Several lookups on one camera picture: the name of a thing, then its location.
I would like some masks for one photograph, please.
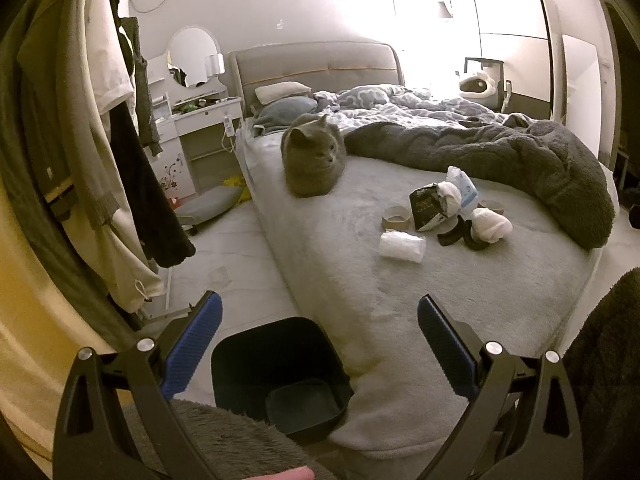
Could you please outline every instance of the shelf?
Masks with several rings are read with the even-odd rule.
[[[212,150],[210,152],[207,153],[203,153],[201,155],[196,155],[194,157],[188,158],[187,160],[189,162],[194,162],[196,160],[200,160],[201,158],[205,158],[206,156],[211,156],[211,155],[216,155],[217,153],[229,153],[227,150],[225,150],[224,148],[220,147],[216,150]]]

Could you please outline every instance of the gray bed sheet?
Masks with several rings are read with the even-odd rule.
[[[241,167],[266,236],[302,315],[335,346],[355,391],[330,439],[367,458],[430,457],[466,407],[456,397],[417,324],[430,293],[481,338],[537,355],[569,316],[599,250],[581,249],[534,197],[475,180],[482,197],[505,205],[513,232],[477,253],[441,247],[425,234],[421,264],[380,257],[382,212],[408,206],[417,187],[444,174],[350,157],[326,196],[293,197],[284,183],[281,133],[238,140]]]

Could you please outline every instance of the drawer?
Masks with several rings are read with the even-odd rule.
[[[183,118],[175,120],[178,135],[186,135],[201,128],[206,128],[212,124],[219,124],[225,120],[225,116],[237,119],[242,116],[240,102],[231,104],[213,105],[210,108],[203,108],[197,112],[185,115]]]
[[[178,136],[178,130],[176,130],[175,122],[173,121],[162,121],[160,123],[156,123],[156,127],[158,128],[160,142],[167,142],[168,140],[174,139]]]

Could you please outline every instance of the plastic bag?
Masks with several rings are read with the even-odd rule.
[[[424,258],[427,241],[402,231],[387,231],[380,237],[378,253],[381,256],[407,260],[419,264]]]
[[[449,166],[447,169],[447,182],[454,184],[460,191],[462,202],[461,209],[464,209],[468,205],[471,205],[478,199],[478,190],[471,179],[466,176],[466,173],[460,168],[455,166]]]
[[[415,228],[428,231],[455,215],[460,209],[461,196],[455,184],[440,182],[414,190],[409,195]]]
[[[513,225],[507,217],[484,207],[472,211],[471,223],[471,236],[490,244],[495,244],[513,231]]]

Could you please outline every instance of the black clip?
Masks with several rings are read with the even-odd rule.
[[[451,231],[439,234],[438,242],[441,246],[448,246],[456,243],[460,238],[462,238],[465,241],[466,246],[474,251],[480,251],[491,245],[489,242],[485,242],[484,240],[474,240],[471,235],[471,225],[471,220],[465,221],[462,216],[458,215],[458,223],[456,226]]]

